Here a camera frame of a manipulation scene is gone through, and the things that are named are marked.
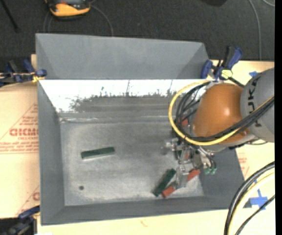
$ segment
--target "orange object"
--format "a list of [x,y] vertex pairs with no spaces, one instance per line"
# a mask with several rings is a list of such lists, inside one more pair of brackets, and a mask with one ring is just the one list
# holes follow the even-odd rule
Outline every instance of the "orange object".
[[173,186],[169,186],[168,188],[166,188],[162,193],[161,195],[166,198],[168,197],[171,193],[173,193],[175,191],[174,187]]
[[193,169],[193,170],[189,173],[189,175],[188,175],[186,181],[190,181],[192,178],[196,177],[198,174],[200,174],[200,170],[194,170],[194,169]]
[[[212,86],[200,100],[193,119],[193,132],[197,137],[217,134],[242,120],[240,96],[243,88],[234,84]],[[234,143],[249,134],[246,129],[220,143]]]

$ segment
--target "black cable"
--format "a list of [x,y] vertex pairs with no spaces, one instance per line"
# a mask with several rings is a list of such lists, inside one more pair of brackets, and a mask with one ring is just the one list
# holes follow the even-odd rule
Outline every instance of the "black cable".
[[237,81],[237,80],[234,79],[233,77],[229,77],[228,79],[229,79],[230,81],[232,81],[233,83],[237,84],[238,86],[242,87],[242,88],[245,87],[242,83],[240,83],[239,81]]
[[[194,91],[193,89],[190,90],[188,93],[192,94]],[[238,123],[234,124],[233,126],[230,126],[229,128],[214,134],[212,136],[209,137],[192,137],[190,134],[188,134],[187,132],[185,132],[182,128],[182,117],[183,117],[183,113],[180,111],[182,104],[186,102],[187,100],[187,95],[185,95],[182,100],[179,103],[178,109],[177,109],[177,113],[176,113],[176,121],[177,121],[177,127],[183,132],[184,135],[186,135],[187,137],[195,140],[195,141],[212,141],[215,140],[217,138],[220,138],[228,133],[230,133],[231,131],[234,131],[236,129],[239,129],[235,135],[237,133],[240,133],[242,131],[244,131],[246,128],[248,128],[251,124],[253,124],[255,121],[257,121],[260,117],[262,117],[274,104],[274,97],[272,99],[270,99],[264,106],[262,106],[260,109],[258,109],[257,111],[255,111],[254,113],[248,115],[247,117],[243,118],[241,121],[239,121]]]
[[275,161],[267,164],[263,168],[256,171],[253,175],[251,175],[237,190],[236,194],[233,197],[233,200],[230,204],[227,218],[225,221],[224,226],[224,235],[228,235],[229,229],[230,229],[230,221],[231,218],[235,212],[235,207],[237,206],[238,202],[240,201],[241,197],[244,195],[244,193],[248,190],[248,188],[257,180],[262,174],[267,172],[268,170],[271,170],[272,168],[275,168]]
[[249,218],[247,218],[244,223],[239,227],[235,235],[239,235],[241,231],[244,229],[245,225],[255,216],[257,215],[261,210],[263,210],[267,205],[269,205],[274,199],[276,198],[275,194],[269,198],[262,206],[259,207],[257,211],[255,211]]
[[10,13],[10,11],[9,11],[9,9],[8,9],[8,7],[7,7],[6,3],[5,3],[5,1],[4,1],[4,0],[0,0],[0,2],[1,2],[1,4],[2,4],[2,6],[3,6],[3,8],[4,8],[5,12],[6,12],[6,14],[8,15],[8,18],[10,19],[10,22],[12,23],[15,32],[17,32],[17,33],[20,32],[20,28],[19,28],[18,25],[16,24],[16,22],[15,22],[13,16],[12,16],[12,14]]

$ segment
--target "red object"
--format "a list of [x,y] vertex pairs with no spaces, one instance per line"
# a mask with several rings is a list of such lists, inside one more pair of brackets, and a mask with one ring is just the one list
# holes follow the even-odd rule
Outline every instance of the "red object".
[[189,175],[188,175],[186,181],[190,181],[192,178],[196,177],[198,174],[200,174],[200,170],[192,170],[192,171],[189,173]]
[[166,198],[168,197],[171,193],[173,193],[175,191],[174,187],[173,186],[169,186],[168,188],[166,188],[162,193],[161,195]]

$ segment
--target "green block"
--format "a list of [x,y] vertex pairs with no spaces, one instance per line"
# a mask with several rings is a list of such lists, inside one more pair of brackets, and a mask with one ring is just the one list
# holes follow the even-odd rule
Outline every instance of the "green block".
[[107,148],[101,148],[96,150],[83,151],[81,152],[81,158],[82,159],[95,158],[95,157],[111,155],[113,153],[115,153],[115,148],[107,147]]
[[166,175],[163,177],[162,181],[153,192],[156,197],[158,197],[164,191],[170,180],[174,177],[175,173],[176,171],[174,169],[167,171]]

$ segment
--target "yellow cable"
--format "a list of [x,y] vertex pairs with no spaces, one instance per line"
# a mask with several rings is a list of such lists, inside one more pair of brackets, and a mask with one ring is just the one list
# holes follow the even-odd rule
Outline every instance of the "yellow cable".
[[262,185],[266,184],[267,182],[269,182],[270,180],[274,179],[275,177],[275,172],[271,172],[270,174],[268,174],[267,176],[263,177],[262,179],[260,179],[259,181],[257,181],[257,183],[255,183],[254,185],[252,185],[247,192],[244,194],[244,196],[241,198],[240,202],[238,203],[238,205],[235,207],[235,211],[234,214],[231,217],[230,220],[230,227],[229,227],[229,233],[228,235],[232,235],[234,233],[232,233],[233,231],[233,221],[236,220],[236,216],[239,212],[240,209],[242,209],[244,207],[244,205],[246,204],[246,202],[248,201],[248,199],[250,198],[250,196],[253,194],[253,192],[257,191]]
[[[192,84],[189,84],[185,87],[183,87],[181,90],[179,90],[175,95],[174,97],[172,98],[171,102],[170,102],[170,105],[169,105],[169,110],[168,110],[168,117],[169,117],[169,122],[172,126],[172,128],[174,129],[174,131],[181,137],[183,138],[183,140],[189,142],[189,143],[192,143],[192,144],[195,144],[195,145],[213,145],[213,144],[217,144],[217,143],[220,143],[226,139],[228,139],[229,137],[233,136],[240,128],[232,131],[232,132],[229,132],[227,133],[226,135],[220,137],[220,138],[217,138],[213,141],[195,141],[191,138],[188,138],[186,135],[184,135],[178,128],[177,126],[175,125],[174,123],[174,120],[173,120],[173,116],[172,116],[172,109],[173,109],[173,106],[174,106],[174,103],[176,101],[176,99],[188,88],[194,86],[194,85],[198,85],[198,84],[204,84],[204,83],[207,83],[209,82],[208,80],[203,80],[203,81],[198,81],[198,82],[195,82],[195,83],[192,83]],[[262,105],[260,105],[258,108],[256,108],[252,113],[254,113],[255,111],[257,111],[258,109],[260,109],[264,104],[266,104],[269,100],[271,100],[274,96],[270,97],[268,100],[266,100]]]

